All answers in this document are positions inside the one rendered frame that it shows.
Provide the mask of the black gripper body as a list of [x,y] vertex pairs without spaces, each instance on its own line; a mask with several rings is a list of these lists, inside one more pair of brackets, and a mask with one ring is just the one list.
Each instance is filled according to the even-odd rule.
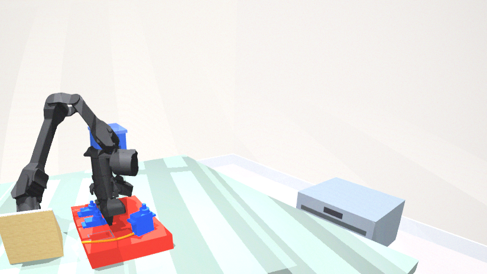
[[95,194],[100,203],[100,210],[104,217],[125,214],[125,204],[113,195],[113,182],[115,177],[111,174],[105,176],[92,175],[93,183],[89,185],[91,195]]

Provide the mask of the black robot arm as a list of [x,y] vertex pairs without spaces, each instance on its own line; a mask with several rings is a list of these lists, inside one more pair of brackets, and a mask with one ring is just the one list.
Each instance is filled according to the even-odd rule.
[[[72,106],[68,107],[68,105]],[[113,172],[116,175],[113,182],[114,198],[119,195],[132,196],[134,186],[124,181],[121,175],[133,177],[137,175],[139,170],[137,150],[120,149],[117,134],[108,124],[95,116],[79,94],[51,94],[46,98],[43,111],[44,121],[31,160],[22,169],[18,181],[11,190],[12,198],[16,199],[17,212],[41,209],[40,203],[49,179],[44,168],[57,126],[64,121],[65,117],[77,112],[90,127],[94,140],[102,148],[96,149],[90,146],[83,154],[91,157],[93,175],[105,176]]]

